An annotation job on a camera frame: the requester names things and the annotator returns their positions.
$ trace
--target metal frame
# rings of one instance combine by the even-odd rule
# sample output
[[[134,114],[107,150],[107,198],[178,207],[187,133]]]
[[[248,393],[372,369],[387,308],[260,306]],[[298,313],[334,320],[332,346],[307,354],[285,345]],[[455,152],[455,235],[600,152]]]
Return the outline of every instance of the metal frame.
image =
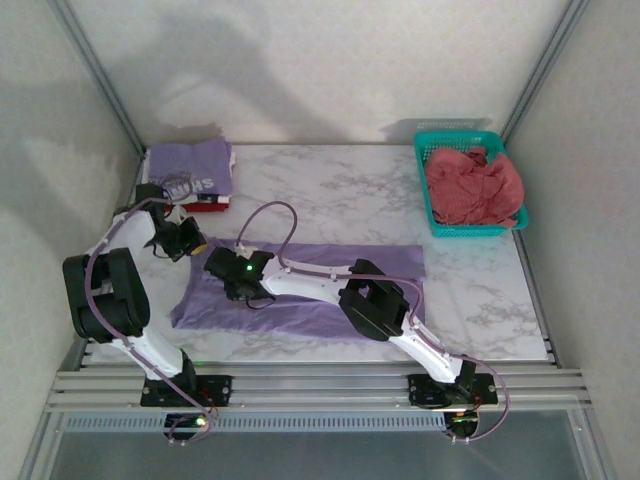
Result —
[[[96,56],[73,9],[66,0],[47,0],[63,30],[78,50],[93,81],[118,119],[131,146],[142,157],[145,146],[129,120],[104,67]],[[570,0],[537,61],[502,131],[508,144],[529,110],[544,80],[567,43],[589,0]],[[547,346],[548,358],[541,362],[494,362],[504,376],[514,410],[566,410],[588,478],[615,478],[582,374],[560,368],[549,336],[544,310],[531,273],[529,258],[519,234],[516,247],[530,289],[536,315]],[[108,366],[85,364],[94,345],[77,339],[55,377],[44,413],[24,463],[20,479],[48,478],[53,468],[61,434],[70,415],[105,413],[160,414],[195,409],[140,407],[143,372],[131,364]],[[387,416],[416,412],[408,402],[406,375],[423,373],[416,363],[385,364],[204,364],[198,374],[233,375],[234,389],[226,411],[239,415],[267,412],[376,412]],[[501,404],[504,394],[498,390]],[[483,406],[499,410],[502,406]]]

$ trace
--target vent grille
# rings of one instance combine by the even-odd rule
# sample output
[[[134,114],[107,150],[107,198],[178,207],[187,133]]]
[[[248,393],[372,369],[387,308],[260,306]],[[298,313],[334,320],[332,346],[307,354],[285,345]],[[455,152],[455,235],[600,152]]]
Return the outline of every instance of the vent grille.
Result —
[[[161,432],[166,414],[71,414],[67,432]],[[217,432],[408,432],[444,430],[440,412],[221,413]],[[177,431],[195,431],[178,428]]]

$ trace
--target marble table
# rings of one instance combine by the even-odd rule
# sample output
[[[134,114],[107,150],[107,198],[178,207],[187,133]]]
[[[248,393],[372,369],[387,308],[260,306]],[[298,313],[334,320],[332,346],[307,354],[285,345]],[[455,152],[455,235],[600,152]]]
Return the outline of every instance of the marble table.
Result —
[[[546,359],[512,235],[435,239],[425,216],[410,146],[235,146],[234,195],[224,213],[197,215],[207,235],[234,238],[246,218],[271,200],[299,215],[294,242],[421,244],[427,280],[426,324],[452,351],[485,360]],[[263,212],[245,234],[281,241],[284,208]],[[187,285],[189,260],[175,264],[145,251],[138,268],[152,322],[196,362],[390,362],[410,358],[389,343],[327,341],[289,334],[238,334],[171,328],[169,313]],[[126,357],[98,346],[91,362]]]

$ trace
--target purple cloth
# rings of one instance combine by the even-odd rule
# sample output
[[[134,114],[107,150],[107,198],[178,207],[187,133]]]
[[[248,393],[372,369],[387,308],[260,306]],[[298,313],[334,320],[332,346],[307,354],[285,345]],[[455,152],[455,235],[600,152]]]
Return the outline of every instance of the purple cloth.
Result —
[[[232,302],[223,284],[203,270],[204,263],[216,246],[233,248],[232,240],[211,239],[206,252],[191,257],[189,285],[182,301],[171,312],[174,328],[189,330],[225,330],[231,332],[286,332],[307,337],[368,340],[351,325],[340,307],[319,300],[280,295],[276,302],[262,310],[251,310],[244,302]],[[260,250],[276,252],[279,244],[247,242]],[[380,245],[304,245],[287,246],[286,258],[317,265],[353,265],[358,258],[375,263],[383,272],[423,281],[425,278],[422,246]],[[405,298],[413,306],[417,293],[400,285]],[[423,309],[418,316],[424,317]]]
[[[164,143],[151,147],[149,180],[163,185],[174,176],[191,179],[193,193],[231,195],[231,144],[224,137],[197,145]],[[164,185],[171,197],[188,192],[184,182]]]

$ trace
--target red folded cloth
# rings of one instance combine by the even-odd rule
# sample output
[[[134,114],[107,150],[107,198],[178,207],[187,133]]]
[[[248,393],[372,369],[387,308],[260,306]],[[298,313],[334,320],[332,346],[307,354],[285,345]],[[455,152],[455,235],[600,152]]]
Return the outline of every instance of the red folded cloth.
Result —
[[[445,225],[513,227],[524,202],[520,175],[506,155],[487,163],[484,147],[438,148],[424,167],[433,215]]]

